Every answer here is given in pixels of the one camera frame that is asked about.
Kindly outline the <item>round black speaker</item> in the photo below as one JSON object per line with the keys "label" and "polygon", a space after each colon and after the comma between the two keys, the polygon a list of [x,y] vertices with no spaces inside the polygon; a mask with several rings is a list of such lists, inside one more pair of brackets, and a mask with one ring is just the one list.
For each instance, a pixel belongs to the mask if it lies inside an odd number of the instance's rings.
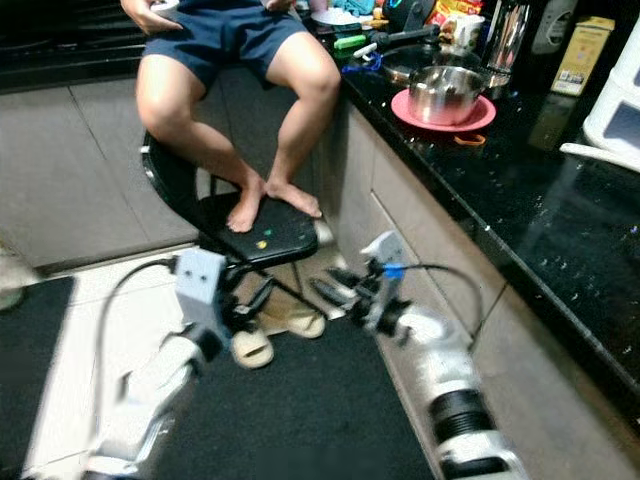
{"label": "round black speaker", "polygon": [[428,23],[436,0],[385,0],[381,12],[387,18],[383,31],[398,33],[421,29]]}

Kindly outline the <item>person in blue shirt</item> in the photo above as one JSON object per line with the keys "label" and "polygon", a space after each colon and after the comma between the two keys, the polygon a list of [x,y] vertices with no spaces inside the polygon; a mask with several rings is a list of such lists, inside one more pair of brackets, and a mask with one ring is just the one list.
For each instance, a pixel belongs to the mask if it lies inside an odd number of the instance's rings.
{"label": "person in blue shirt", "polygon": [[[294,184],[294,175],[329,127],[342,76],[329,51],[292,15],[297,0],[178,0],[165,15],[155,12],[157,0],[118,1],[147,36],[134,91],[141,123],[175,155],[238,189],[229,229],[250,230],[265,196],[321,218],[319,201]],[[296,96],[266,177],[195,115],[221,65],[232,60]]]}

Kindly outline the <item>black round stool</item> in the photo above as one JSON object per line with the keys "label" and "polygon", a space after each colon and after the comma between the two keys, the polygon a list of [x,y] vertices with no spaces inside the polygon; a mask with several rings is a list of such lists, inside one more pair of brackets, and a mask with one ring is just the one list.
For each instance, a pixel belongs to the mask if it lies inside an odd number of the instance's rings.
{"label": "black round stool", "polygon": [[197,230],[197,246],[227,257],[227,269],[220,278],[220,310],[221,298],[233,292],[244,274],[252,271],[275,280],[270,268],[308,259],[320,246],[314,219],[279,198],[261,201],[250,232],[232,232],[227,218],[239,201],[238,193],[202,196],[197,188],[200,169],[151,134],[143,137],[140,160],[161,201]]}

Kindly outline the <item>blue handled utensil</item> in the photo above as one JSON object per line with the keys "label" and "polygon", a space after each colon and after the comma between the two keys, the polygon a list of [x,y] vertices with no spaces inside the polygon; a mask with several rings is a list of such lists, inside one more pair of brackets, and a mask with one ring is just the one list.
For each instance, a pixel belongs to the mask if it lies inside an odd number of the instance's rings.
{"label": "blue handled utensil", "polygon": [[347,65],[340,68],[342,74],[353,74],[360,72],[381,72],[381,59],[383,55],[380,52],[370,52],[369,55],[361,56],[361,58],[351,58]]}

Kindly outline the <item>red yellow snack packet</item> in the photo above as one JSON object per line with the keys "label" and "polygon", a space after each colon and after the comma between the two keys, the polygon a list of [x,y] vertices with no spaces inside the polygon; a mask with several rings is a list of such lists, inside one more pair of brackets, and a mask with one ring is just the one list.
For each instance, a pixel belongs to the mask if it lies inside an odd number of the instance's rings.
{"label": "red yellow snack packet", "polygon": [[472,17],[480,15],[481,22],[485,17],[483,12],[485,0],[429,0],[431,10],[426,17],[425,24],[443,27],[452,17]]}

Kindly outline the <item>white bowl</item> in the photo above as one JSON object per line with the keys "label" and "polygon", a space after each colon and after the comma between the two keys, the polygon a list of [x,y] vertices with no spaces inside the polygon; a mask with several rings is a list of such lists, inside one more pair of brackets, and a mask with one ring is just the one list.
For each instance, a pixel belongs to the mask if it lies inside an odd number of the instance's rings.
{"label": "white bowl", "polygon": [[362,23],[361,15],[352,14],[340,8],[330,8],[324,12],[312,10],[310,18],[320,26],[355,26],[356,29],[360,29]]}

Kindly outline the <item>steel thermos jug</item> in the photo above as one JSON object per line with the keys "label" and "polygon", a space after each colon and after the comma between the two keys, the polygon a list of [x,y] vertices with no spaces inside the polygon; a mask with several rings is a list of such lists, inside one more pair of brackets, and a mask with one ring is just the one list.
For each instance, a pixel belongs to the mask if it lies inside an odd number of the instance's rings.
{"label": "steel thermos jug", "polygon": [[498,0],[484,55],[485,68],[509,74],[517,60],[527,27],[532,0]]}

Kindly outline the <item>beige kitchen base cabinet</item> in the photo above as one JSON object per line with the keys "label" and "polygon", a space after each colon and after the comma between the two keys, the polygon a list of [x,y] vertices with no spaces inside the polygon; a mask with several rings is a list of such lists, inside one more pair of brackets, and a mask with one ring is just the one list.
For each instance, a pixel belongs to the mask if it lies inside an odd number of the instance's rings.
{"label": "beige kitchen base cabinet", "polygon": [[457,326],[535,480],[640,480],[640,173],[559,151],[593,97],[513,92],[484,145],[411,127],[362,74],[317,164],[348,262],[396,230],[404,293]]}

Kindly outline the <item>black white kitchen appliance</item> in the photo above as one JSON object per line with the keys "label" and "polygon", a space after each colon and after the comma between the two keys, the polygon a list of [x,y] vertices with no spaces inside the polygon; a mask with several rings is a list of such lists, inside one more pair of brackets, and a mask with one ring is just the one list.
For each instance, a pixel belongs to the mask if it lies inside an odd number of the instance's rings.
{"label": "black white kitchen appliance", "polygon": [[564,44],[567,29],[579,0],[536,0],[540,6],[530,52],[532,55],[550,55]]}

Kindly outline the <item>white plastic rice scoop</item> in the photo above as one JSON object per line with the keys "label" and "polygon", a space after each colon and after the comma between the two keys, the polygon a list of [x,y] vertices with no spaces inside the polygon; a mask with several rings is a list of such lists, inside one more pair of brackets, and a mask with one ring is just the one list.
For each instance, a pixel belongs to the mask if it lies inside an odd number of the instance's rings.
{"label": "white plastic rice scoop", "polygon": [[627,157],[605,150],[605,148],[582,145],[582,143],[562,143],[559,146],[559,151],[568,155],[591,157],[591,159],[604,161],[604,163],[621,166],[621,168],[631,170],[631,172],[640,173],[640,160],[627,159]]}

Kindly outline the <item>yellow carton box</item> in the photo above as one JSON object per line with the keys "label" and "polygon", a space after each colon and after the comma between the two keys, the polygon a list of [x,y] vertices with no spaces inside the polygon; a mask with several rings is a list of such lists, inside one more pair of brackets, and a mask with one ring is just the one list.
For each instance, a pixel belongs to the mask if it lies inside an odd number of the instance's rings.
{"label": "yellow carton box", "polygon": [[576,24],[561,64],[550,83],[550,92],[573,97],[584,92],[614,27],[616,20],[598,15],[588,15]]}

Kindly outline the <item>pink round plate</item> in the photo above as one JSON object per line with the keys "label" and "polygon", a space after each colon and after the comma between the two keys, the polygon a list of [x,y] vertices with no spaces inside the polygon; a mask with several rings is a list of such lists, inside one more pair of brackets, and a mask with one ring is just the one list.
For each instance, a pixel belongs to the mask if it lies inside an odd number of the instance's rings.
{"label": "pink round plate", "polygon": [[492,124],[495,116],[497,116],[497,108],[495,108],[495,105],[488,97],[484,96],[480,96],[479,99],[477,99],[470,116],[468,116],[466,120],[463,120],[462,123],[456,125],[434,125],[422,122],[422,120],[412,115],[410,104],[410,91],[402,90],[390,100],[390,110],[404,123],[435,132],[458,133],[479,131],[479,129],[483,129]]}

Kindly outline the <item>steel cooking pot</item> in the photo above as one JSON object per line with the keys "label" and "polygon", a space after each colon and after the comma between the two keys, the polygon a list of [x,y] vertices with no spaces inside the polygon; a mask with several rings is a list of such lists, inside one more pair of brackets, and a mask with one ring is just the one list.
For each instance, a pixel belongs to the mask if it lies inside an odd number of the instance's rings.
{"label": "steel cooking pot", "polygon": [[490,76],[457,65],[417,69],[410,77],[410,116],[429,125],[458,125],[474,113]]}

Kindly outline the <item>large black floor mat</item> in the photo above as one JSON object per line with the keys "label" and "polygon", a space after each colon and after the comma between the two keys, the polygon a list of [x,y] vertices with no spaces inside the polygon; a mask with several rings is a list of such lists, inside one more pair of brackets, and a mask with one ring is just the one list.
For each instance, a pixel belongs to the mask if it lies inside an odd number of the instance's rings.
{"label": "large black floor mat", "polygon": [[355,326],[223,355],[175,421],[154,480],[435,480],[378,343]]}

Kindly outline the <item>black handled frying pan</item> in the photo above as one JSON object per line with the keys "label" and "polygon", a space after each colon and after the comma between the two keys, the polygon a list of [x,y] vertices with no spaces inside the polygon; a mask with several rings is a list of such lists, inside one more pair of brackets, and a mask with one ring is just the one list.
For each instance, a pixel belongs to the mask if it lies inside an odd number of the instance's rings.
{"label": "black handled frying pan", "polygon": [[440,52],[439,26],[399,33],[372,33],[371,44],[381,54],[381,73],[393,84],[407,86],[416,70],[430,67]]}

